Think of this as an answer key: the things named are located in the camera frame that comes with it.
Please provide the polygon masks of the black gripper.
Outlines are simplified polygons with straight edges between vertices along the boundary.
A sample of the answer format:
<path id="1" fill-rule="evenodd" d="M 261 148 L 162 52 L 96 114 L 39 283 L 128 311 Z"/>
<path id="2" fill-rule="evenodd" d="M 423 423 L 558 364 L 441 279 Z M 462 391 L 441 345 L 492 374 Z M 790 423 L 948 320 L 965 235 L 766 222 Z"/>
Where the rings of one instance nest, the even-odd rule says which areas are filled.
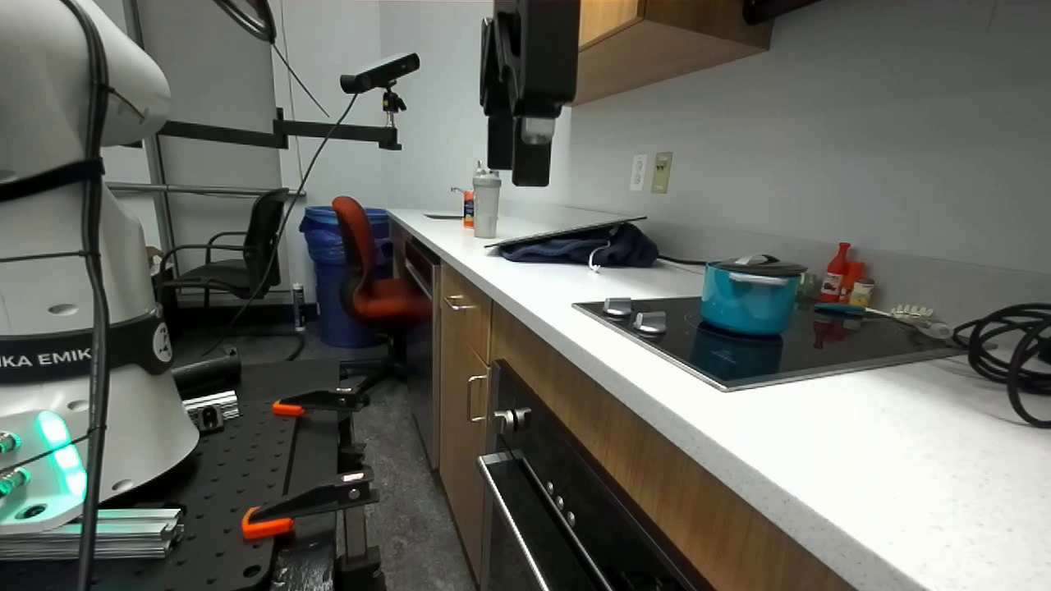
<path id="1" fill-rule="evenodd" d="M 486 164 L 544 186 L 556 118 L 578 87 L 582 0 L 492 0 L 481 19 L 479 105 Z"/>

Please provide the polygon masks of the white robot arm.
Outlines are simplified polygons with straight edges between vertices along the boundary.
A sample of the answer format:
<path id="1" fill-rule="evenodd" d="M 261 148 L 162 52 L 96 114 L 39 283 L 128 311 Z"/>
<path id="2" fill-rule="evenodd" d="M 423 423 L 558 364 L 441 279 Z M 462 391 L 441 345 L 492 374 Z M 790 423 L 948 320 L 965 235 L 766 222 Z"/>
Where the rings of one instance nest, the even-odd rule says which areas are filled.
<path id="1" fill-rule="evenodd" d="M 166 129 L 165 67 L 96 0 L 0 0 L 0 533 L 62 527 L 199 442 L 106 149 Z"/>

